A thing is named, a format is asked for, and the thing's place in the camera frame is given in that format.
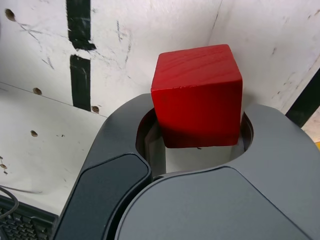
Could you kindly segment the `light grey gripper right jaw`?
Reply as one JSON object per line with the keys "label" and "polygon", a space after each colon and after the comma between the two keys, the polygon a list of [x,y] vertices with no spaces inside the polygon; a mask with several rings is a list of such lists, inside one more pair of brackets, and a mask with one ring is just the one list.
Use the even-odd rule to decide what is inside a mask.
{"label": "light grey gripper right jaw", "polygon": [[248,149],[214,168],[171,174],[125,210],[117,240],[317,240],[320,152],[279,110],[244,111]]}

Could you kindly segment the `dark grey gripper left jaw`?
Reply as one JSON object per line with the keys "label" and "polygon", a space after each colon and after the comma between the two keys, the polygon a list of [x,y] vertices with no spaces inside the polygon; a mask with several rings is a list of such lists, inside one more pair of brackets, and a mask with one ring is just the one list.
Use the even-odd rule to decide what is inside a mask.
{"label": "dark grey gripper left jaw", "polygon": [[53,237],[112,240],[127,206],[166,172],[166,148],[149,93],[115,110],[87,154]]}

